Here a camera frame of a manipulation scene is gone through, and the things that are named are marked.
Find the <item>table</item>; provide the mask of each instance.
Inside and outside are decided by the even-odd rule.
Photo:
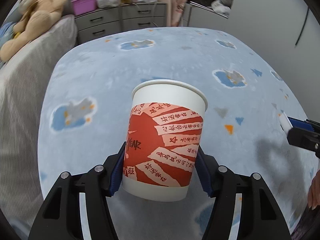
[[[126,139],[133,88],[159,78],[189,83],[207,96],[202,149],[235,173],[259,172],[292,232],[306,206],[318,160],[312,152],[288,145],[278,115],[285,111],[300,120],[306,115],[261,57],[215,30],[143,29],[96,39],[64,55],[41,112],[38,164],[43,196],[61,172],[87,172],[118,152]],[[121,240],[132,235],[194,240],[204,233],[213,201],[193,172],[182,201],[148,201],[120,188],[108,205]],[[236,239],[240,209],[239,195],[230,239]],[[83,195],[81,214],[89,239]]]

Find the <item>teddy bear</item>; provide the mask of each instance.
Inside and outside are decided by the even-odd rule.
[[[18,8],[23,15],[13,26],[14,38],[0,50],[0,59],[9,61],[28,42],[38,38],[58,22],[67,0],[21,0]]]

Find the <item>pink cardboard box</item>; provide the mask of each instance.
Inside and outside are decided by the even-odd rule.
[[[73,0],[71,3],[75,15],[92,12],[97,9],[97,0]]]

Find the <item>drawer handle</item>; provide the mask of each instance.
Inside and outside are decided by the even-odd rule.
[[[138,11],[138,13],[143,13],[143,14],[148,14],[148,13],[150,13],[150,12],[151,12],[151,10]]]
[[[95,32],[95,33],[92,33],[93,35],[97,35],[98,33],[104,33],[106,30],[102,30],[102,31],[99,31],[99,32]]]
[[[102,19],[103,19],[103,16],[102,16],[102,17],[99,17],[99,18],[92,19],[92,20],[90,20],[90,21],[93,22],[93,21],[102,20]]]
[[[138,25],[149,25],[151,24],[150,22],[149,23],[138,23]]]

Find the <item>silver bolt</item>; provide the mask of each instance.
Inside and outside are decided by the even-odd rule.
[[[259,180],[259,179],[261,179],[261,175],[259,173],[254,173],[253,178],[256,180]]]
[[[227,172],[227,167],[225,167],[225,166],[220,166],[219,168],[218,168],[218,170],[220,171],[220,172],[223,172],[223,173],[225,173],[225,172]]]
[[[102,166],[102,165],[95,166],[94,170],[95,170],[96,172],[103,171],[103,166]]]
[[[66,179],[67,177],[69,176],[69,173],[68,172],[63,172],[63,173],[61,173],[61,175],[60,175],[60,177],[62,178],[62,179]]]

